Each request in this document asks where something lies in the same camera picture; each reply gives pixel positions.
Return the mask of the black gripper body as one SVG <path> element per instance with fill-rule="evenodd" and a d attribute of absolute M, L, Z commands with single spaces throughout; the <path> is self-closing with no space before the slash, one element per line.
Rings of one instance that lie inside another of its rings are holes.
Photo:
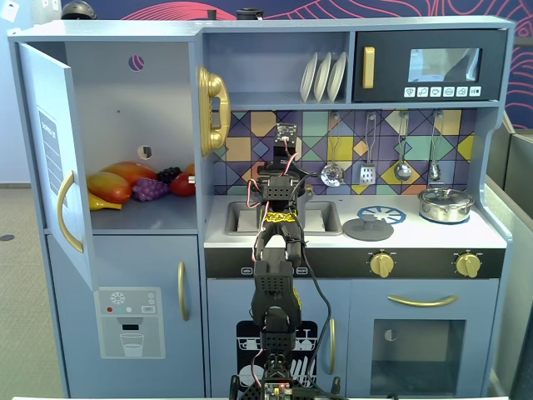
<path fill-rule="evenodd" d="M 300 157 L 299 152 L 296 150 L 296 144 L 289 142 L 274 142 L 273 145 L 273 160 L 272 165 L 274 168 L 284 168 L 293 154 L 296 154 L 291 162 L 291 167 L 296 167 L 296 160 Z"/>

